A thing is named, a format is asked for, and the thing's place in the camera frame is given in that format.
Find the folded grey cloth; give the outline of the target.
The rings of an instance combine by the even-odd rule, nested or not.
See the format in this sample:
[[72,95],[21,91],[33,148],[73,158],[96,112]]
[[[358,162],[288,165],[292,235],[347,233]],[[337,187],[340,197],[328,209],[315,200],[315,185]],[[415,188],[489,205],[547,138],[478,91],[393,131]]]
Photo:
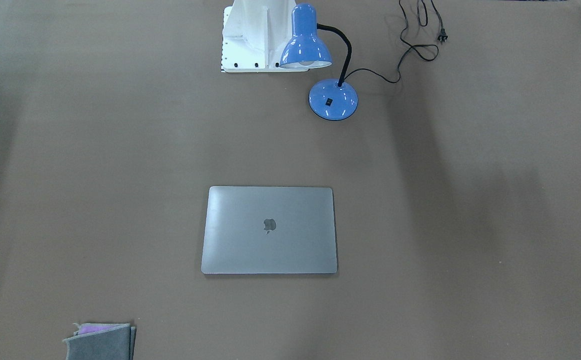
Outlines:
[[67,360],[131,360],[136,326],[130,323],[75,323],[72,337],[63,340]]

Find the blue desk lamp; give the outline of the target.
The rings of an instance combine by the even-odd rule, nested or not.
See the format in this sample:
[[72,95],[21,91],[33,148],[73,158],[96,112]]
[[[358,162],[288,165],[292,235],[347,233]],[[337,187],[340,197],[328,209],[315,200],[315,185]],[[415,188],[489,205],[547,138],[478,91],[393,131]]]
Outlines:
[[333,26],[318,23],[316,9],[309,3],[299,3],[291,13],[292,36],[282,51],[279,66],[282,69],[319,69],[332,65],[331,53],[318,36],[319,31],[338,35],[345,43],[347,52],[337,78],[323,79],[311,87],[308,104],[321,119],[342,121],[357,110],[358,95],[346,81],[352,58],[352,44],[345,34]]

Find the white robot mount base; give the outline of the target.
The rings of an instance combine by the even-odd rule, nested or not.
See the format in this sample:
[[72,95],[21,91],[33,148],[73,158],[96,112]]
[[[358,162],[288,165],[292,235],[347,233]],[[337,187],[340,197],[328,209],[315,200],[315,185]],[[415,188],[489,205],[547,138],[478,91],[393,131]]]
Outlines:
[[236,0],[224,9],[221,71],[224,73],[297,73],[281,68],[292,37],[293,0]]

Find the silver grey laptop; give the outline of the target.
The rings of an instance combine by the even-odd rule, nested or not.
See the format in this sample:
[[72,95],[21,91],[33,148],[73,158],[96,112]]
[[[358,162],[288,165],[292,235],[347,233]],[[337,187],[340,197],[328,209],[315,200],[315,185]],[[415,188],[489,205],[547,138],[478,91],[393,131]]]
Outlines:
[[331,275],[338,267],[332,188],[209,188],[204,275]]

